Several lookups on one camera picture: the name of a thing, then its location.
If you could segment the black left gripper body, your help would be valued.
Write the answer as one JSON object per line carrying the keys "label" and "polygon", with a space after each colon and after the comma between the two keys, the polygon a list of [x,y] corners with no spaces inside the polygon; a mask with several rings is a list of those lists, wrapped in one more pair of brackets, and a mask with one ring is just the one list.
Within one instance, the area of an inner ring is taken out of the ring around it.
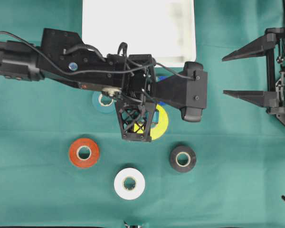
{"label": "black left gripper body", "polygon": [[155,60],[150,54],[129,55],[122,54],[124,74],[114,74],[121,79],[118,87],[104,87],[102,94],[116,101],[127,104],[143,105],[146,102],[155,103],[153,97],[155,80]]}

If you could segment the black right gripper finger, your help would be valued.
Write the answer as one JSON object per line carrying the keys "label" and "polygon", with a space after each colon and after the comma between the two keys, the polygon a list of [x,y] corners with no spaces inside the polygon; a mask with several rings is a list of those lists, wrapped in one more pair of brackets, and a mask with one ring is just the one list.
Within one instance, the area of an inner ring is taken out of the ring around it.
{"label": "black right gripper finger", "polygon": [[278,107],[279,99],[277,92],[270,91],[232,91],[224,90],[223,94],[239,98],[259,107]]}
{"label": "black right gripper finger", "polygon": [[269,50],[273,50],[275,48],[275,41],[276,35],[274,33],[265,34],[248,43],[244,47],[235,50],[227,56],[223,57],[222,61],[265,56]]}

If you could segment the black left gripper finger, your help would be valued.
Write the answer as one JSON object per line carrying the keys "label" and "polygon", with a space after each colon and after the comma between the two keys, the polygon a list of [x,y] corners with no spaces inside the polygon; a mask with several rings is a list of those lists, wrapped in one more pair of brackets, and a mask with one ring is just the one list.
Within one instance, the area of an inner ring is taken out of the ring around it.
{"label": "black left gripper finger", "polygon": [[122,139],[141,142],[152,140],[151,123],[156,110],[155,103],[146,102],[140,105],[117,101],[115,109]]}

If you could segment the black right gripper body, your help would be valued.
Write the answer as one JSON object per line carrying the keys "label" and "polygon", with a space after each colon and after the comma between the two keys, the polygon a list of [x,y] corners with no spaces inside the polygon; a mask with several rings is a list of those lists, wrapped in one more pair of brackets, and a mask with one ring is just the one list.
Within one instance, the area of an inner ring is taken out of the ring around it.
{"label": "black right gripper body", "polygon": [[268,28],[265,37],[267,88],[277,93],[277,107],[270,107],[273,114],[285,114],[285,28]]}

